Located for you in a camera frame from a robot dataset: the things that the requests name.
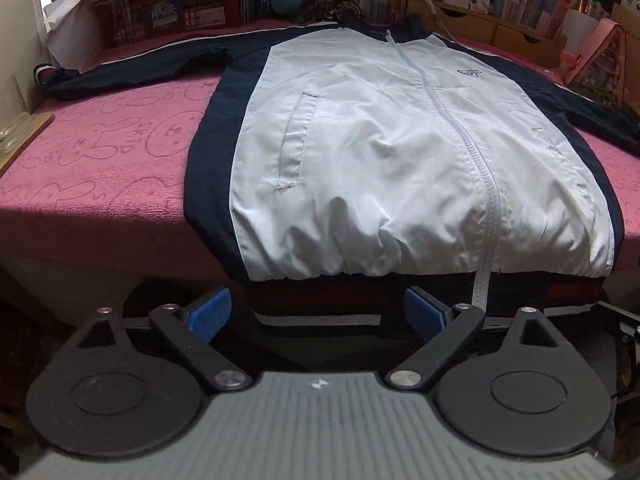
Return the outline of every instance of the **red crate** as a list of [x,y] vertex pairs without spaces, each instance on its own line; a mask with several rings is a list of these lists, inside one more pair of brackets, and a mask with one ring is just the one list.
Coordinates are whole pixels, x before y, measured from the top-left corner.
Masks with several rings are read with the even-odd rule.
[[105,48],[177,32],[240,27],[240,0],[129,0],[130,27],[118,2],[94,6]]

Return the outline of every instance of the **pink bag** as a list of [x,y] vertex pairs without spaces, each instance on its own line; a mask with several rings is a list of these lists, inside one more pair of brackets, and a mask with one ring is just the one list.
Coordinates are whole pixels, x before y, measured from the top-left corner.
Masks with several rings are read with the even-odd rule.
[[570,90],[604,105],[620,108],[625,88],[625,31],[602,18],[575,63],[562,76]]

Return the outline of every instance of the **jacket pocket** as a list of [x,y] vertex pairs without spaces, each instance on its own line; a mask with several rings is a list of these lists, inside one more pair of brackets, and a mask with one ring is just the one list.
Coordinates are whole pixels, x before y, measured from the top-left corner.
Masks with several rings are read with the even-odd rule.
[[276,189],[295,186],[300,180],[302,156],[305,152],[306,131],[316,113],[318,96],[303,93],[289,117],[280,147]]

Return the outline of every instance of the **metal screw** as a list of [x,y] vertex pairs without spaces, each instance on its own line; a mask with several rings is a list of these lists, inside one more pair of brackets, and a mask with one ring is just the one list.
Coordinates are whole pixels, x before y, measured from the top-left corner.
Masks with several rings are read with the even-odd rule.
[[238,370],[225,370],[216,374],[214,380],[223,388],[238,388],[246,382],[246,375]]
[[411,388],[422,380],[422,376],[413,370],[396,370],[391,374],[389,380],[396,386]]

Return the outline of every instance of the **wooden drawer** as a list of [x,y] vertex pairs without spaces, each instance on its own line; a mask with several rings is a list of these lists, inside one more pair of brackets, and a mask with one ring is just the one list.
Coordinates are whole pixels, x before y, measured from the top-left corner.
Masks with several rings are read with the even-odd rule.
[[494,36],[494,46],[497,48],[520,54],[532,62],[548,68],[560,65],[560,53],[565,43],[566,38],[560,34],[555,42],[540,40],[502,25],[497,25]]
[[[423,0],[406,0],[406,13],[410,14],[411,12],[416,12],[420,15],[425,30],[443,34]],[[443,9],[441,4],[438,4],[438,13],[442,23],[454,38],[485,44],[492,43],[496,24],[491,19],[484,19],[480,17],[480,14],[476,13],[469,14],[465,9],[460,9],[460,11],[450,8]]]
[[495,34],[495,22],[453,9],[438,8],[442,23],[454,38],[491,44]]

